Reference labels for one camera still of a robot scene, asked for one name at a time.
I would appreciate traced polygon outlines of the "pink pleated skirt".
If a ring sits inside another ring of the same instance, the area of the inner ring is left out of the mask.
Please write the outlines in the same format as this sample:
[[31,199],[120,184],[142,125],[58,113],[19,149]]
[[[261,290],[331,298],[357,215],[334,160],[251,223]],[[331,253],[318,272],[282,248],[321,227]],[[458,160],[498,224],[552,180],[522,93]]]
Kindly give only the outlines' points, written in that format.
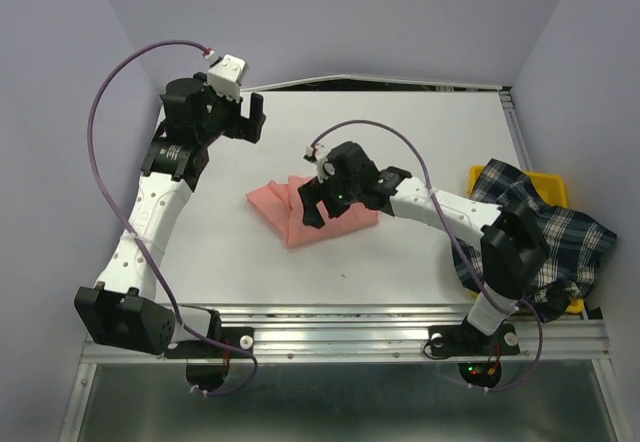
[[355,204],[336,219],[330,219],[327,210],[320,208],[325,225],[320,229],[305,226],[298,188],[308,181],[309,178],[292,175],[286,183],[270,181],[246,195],[248,203],[280,237],[287,249],[346,236],[378,224],[375,211]]

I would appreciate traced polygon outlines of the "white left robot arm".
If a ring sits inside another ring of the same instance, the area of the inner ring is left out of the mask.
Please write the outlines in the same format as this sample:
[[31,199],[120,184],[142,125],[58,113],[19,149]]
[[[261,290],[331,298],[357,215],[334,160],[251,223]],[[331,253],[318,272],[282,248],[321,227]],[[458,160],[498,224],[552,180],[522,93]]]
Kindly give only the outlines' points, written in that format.
[[164,118],[141,165],[138,192],[111,260],[91,287],[78,289],[74,307],[94,342],[152,355],[170,345],[174,312],[156,303],[159,264],[175,223],[221,137],[257,143],[265,122],[263,98],[241,113],[238,65],[211,68],[169,82]]

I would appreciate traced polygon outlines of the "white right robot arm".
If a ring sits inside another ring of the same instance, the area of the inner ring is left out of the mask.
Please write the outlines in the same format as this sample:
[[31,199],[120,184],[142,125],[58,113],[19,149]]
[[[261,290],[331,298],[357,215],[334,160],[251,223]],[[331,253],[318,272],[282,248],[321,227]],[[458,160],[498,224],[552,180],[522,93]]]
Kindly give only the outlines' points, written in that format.
[[480,293],[460,326],[443,334],[437,348],[452,354],[488,349],[548,258],[534,212],[526,204],[501,207],[430,188],[394,166],[380,170],[355,142],[332,149],[310,146],[304,158],[316,168],[298,189],[305,226],[320,229],[361,204],[441,230],[455,248],[468,244],[480,253]]

